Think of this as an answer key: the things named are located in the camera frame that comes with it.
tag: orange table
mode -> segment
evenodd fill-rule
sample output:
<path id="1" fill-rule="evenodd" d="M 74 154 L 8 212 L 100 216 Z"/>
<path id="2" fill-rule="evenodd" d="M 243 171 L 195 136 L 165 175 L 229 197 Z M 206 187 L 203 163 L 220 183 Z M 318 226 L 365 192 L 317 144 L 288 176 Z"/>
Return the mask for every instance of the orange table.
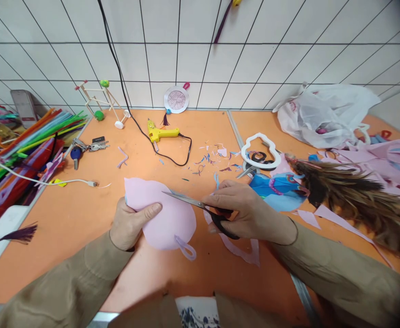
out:
<path id="1" fill-rule="evenodd" d="M 292 152 L 301 158 L 316 152 L 312 147 L 283 133 L 271 112 L 232 114 L 244 140 L 262 132 L 281 151 Z M 147 118 L 159 124 L 163 112 L 136 110 L 133 115 L 146 132 Z M 39 222 L 33 241 L 27 246 L 10 243 L 1 255 L 0 304 L 7 302 L 23 286 L 110 228 L 115 204 L 124 194 L 124 177 L 157 180 L 176 192 L 200 199 L 215 190 L 215 172 L 219 173 L 220 181 L 234 179 L 239 174 L 219 170 L 229 164 L 242 164 L 241 156 L 232 157 L 231 160 L 217 157 L 221 162 L 215 166 L 207 164 L 201 176 L 193 174 L 198 170 L 198 165 L 194 163 L 207 154 L 206 149 L 201 147 L 209 145 L 211 156 L 212 150 L 216 152 L 217 143 L 223 144 L 228 151 L 239 151 L 227 112 L 186 111 L 181 115 L 171 115 L 168 120 L 171 128 L 178 127 L 181 133 L 193 139 L 189 163 L 182 168 L 155 155 L 149 141 L 139 133 L 131 118 L 123 130 L 114 128 L 113 113 L 108 113 L 102 122 L 90 122 L 81 140 L 90 143 L 92 138 L 104 135 L 111 147 L 84 154 L 78 171 L 73 170 L 73 163 L 69 160 L 64 172 L 56 177 L 61 180 L 94 180 L 99 182 L 100 187 L 109 183 L 111 185 L 99 189 L 83 183 L 71 183 L 64 188 L 52 186 L 45 189 L 22 224 L 25 226 L 34 221 Z M 373 131 L 387 128 L 386 124 L 375 118 L 367 118 L 366 123 L 373 125 Z M 393 131 L 392 138 L 400 138 L 400 134 Z M 120 169 L 116 165 L 124 156 L 117 149 L 118 146 L 129 155 L 128 166 Z M 179 163 L 185 160 L 187 147 L 188 140 L 182 138 L 166 138 L 159 142 L 160 152 L 170 155 Z M 248 182 L 249 179 L 245 177 L 241 181 Z M 304 203 L 302 208 L 314 210 L 308 203 Z M 163 290 L 176 297 L 211 296 L 214 290 L 218 290 L 244 299 L 258 308 L 280 313 L 294 325 L 309 324 L 289 273 L 264 244 L 260 245 L 261 267 L 247 264 L 242 258 L 231 254 L 219 236 L 209 235 L 202 211 L 197 208 L 194 211 L 197 230 L 189 244 L 197 251 L 197 259 L 190 262 L 180 251 L 155 250 L 142 238 L 138 251 L 120 275 L 102 311 L 120 312 Z M 327 220 L 320 219 L 319 223 L 323 230 L 318 233 L 383 261 L 371 245 L 355 235 Z M 235 243 L 241 248 L 250 248 L 247 240 Z M 400 259 L 392 255 L 388 257 L 400 272 Z M 312 293 L 312 297 L 322 313 L 315 294 Z"/>

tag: brown feather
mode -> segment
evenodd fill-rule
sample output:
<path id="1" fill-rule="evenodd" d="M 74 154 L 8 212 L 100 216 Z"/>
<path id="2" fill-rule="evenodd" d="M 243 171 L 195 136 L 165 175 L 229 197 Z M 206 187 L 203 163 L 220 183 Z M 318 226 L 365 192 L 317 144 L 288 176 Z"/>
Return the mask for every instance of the brown feather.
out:
<path id="1" fill-rule="evenodd" d="M 364 223 L 375 233 L 374 241 L 400 255 L 400 198 L 384 192 L 383 186 L 367 179 L 353 164 L 297 160 L 287 155 L 297 174 L 304 174 L 309 202 L 322 203 L 342 217 Z"/>

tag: beige sleeve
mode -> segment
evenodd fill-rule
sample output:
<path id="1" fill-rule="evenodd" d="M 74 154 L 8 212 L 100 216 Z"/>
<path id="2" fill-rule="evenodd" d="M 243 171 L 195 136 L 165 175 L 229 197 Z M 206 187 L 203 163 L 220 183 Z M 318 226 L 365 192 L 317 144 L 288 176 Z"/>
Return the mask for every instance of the beige sleeve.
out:
<path id="1" fill-rule="evenodd" d="M 350 319 L 362 319 L 376 327 L 397 326 L 400 274 L 298 223 L 296 226 L 299 233 L 292 245 L 273 244 L 291 272 L 330 301 L 344 323 L 351 323 L 345 315 L 349 313 Z"/>
<path id="2" fill-rule="evenodd" d="M 131 256 L 106 232 L 16 294 L 0 327 L 86 327 Z"/>

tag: purple tassel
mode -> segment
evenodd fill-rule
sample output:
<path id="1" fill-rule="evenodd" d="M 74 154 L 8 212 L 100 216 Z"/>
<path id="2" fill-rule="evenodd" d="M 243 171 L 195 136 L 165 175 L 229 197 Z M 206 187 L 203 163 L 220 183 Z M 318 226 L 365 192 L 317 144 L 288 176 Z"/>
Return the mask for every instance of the purple tassel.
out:
<path id="1" fill-rule="evenodd" d="M 33 239 L 37 229 L 37 222 L 32 223 L 22 229 L 16 230 L 11 232 L 4 237 L 0 238 L 0 241 L 3 240 L 10 240 L 10 241 L 17 241 L 21 244 L 28 245 L 28 243 Z"/>
<path id="2" fill-rule="evenodd" d="M 165 116 L 163 117 L 162 123 L 163 123 L 164 126 L 168 126 L 168 125 L 169 125 L 169 122 L 168 122 L 167 114 L 166 114 L 166 113 L 165 113 Z"/>

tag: plastic bag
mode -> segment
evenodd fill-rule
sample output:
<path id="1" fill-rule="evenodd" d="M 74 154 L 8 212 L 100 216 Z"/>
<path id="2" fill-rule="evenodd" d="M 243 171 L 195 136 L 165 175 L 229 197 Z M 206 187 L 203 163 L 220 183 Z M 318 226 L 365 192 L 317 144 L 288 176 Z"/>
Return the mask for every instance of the plastic bag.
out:
<path id="1" fill-rule="evenodd" d="M 359 128 L 369 142 L 368 125 L 362 124 L 368 110 L 380 103 L 370 90 L 347 84 L 320 86 L 308 91 L 307 84 L 299 95 L 280 102 L 278 112 L 282 130 L 316 148 L 342 149 L 356 145 L 354 131 Z"/>

